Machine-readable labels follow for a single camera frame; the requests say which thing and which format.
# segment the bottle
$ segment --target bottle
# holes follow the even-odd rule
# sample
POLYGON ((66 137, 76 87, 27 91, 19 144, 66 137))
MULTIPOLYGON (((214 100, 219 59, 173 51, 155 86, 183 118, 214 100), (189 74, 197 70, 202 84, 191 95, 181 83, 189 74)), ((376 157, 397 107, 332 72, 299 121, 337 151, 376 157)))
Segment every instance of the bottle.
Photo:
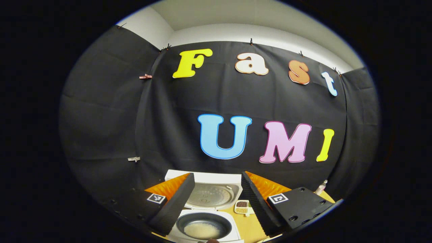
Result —
POLYGON ((327 185, 327 180, 325 180, 314 193, 320 195, 321 192, 325 189, 326 185, 327 185))

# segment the white ceiling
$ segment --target white ceiling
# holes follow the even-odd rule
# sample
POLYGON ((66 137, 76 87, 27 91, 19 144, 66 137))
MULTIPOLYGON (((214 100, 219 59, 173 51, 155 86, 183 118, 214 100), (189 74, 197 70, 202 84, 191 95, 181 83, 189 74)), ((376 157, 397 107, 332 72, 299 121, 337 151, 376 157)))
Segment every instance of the white ceiling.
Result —
POLYGON ((333 31, 279 1, 163 0, 151 7, 174 31, 220 23, 265 26, 309 39, 338 55, 353 68, 363 67, 356 53, 333 31))

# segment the black pot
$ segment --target black pot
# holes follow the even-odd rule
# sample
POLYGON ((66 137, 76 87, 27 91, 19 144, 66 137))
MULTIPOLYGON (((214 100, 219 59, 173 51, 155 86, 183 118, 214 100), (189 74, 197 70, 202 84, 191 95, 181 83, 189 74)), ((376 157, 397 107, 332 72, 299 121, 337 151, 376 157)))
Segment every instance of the black pot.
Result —
MULTIPOLYGON (((219 230, 218 236, 212 237, 215 240, 227 236, 232 230, 231 223, 226 218, 219 216, 217 214, 211 214, 211 213, 185 214, 185 215, 181 216, 180 218, 178 218, 176 224, 177 224, 177 228, 180 230, 180 232, 182 232, 185 235, 188 235, 184 232, 184 228, 188 225, 200 224, 200 223, 210 224, 219 230)), ((208 237, 208 238, 195 238, 194 236, 190 236, 190 237, 192 237, 194 239, 198 239, 198 240, 209 240, 210 239, 210 237, 208 237)))

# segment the wooden table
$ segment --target wooden table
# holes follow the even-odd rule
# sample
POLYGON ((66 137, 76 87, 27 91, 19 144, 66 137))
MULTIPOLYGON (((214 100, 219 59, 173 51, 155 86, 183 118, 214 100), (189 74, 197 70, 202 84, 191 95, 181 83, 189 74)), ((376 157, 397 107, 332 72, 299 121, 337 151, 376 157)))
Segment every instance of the wooden table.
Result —
MULTIPOLYGON (((320 196, 331 203, 335 203, 335 201, 324 191, 320 194, 320 196)), ((234 205, 232 205, 230 208, 220 211, 227 212, 232 215, 240 233, 240 237, 245 241, 245 243, 261 243, 270 239, 264 233, 264 230, 262 229, 256 214, 251 214, 249 217, 246 217, 244 214, 237 214, 234 212, 234 205)))

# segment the black cloth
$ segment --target black cloth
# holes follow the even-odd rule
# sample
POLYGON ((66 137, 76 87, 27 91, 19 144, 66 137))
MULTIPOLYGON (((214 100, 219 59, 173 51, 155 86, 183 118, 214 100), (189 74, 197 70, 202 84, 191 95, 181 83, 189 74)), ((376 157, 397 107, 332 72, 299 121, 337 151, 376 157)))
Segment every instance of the black cloth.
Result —
POLYGON ((380 101, 368 70, 364 67, 344 73, 342 80, 346 137, 325 189, 335 199, 345 198, 362 181, 374 161, 381 133, 380 101))
POLYGON ((242 42, 193 43, 159 54, 143 38, 115 26, 88 48, 70 73, 60 102, 62 144, 79 181, 99 199, 132 186, 151 187, 164 180, 168 169, 178 169, 239 174, 247 170, 312 191, 329 179, 328 192, 337 200, 365 174, 378 136, 375 90, 370 77, 359 72, 367 71, 355 70, 341 78, 308 57, 242 42), (180 52, 206 48, 213 55, 204 57, 201 68, 192 67, 193 77, 172 77, 180 52), (269 73, 238 72, 237 55, 246 52, 261 55, 269 73), (291 60, 306 63, 309 84, 290 80, 291 60), (329 93, 322 72, 333 78, 336 97, 329 93), (140 80, 144 74, 153 77, 140 80), (207 156, 200 147, 201 114, 224 118, 218 135, 223 148, 233 145, 230 118, 250 117, 243 153, 230 160, 207 156), (303 162, 279 162, 277 155, 274 163, 258 161, 265 152, 268 121, 283 122, 289 137, 301 123, 312 126, 303 162), (317 162, 327 128, 335 132, 329 156, 317 162), (141 160, 134 163, 129 157, 141 160))
POLYGON ((80 57, 66 81, 59 129, 68 163, 97 199, 140 185, 135 123, 138 104, 159 50, 130 30, 113 26, 80 57))

